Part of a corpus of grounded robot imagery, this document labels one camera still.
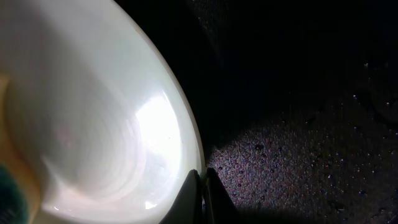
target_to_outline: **white bowl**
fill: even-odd
[[[145,33],[110,0],[0,0],[0,26],[7,120],[42,188],[35,222],[159,222],[204,160]]]

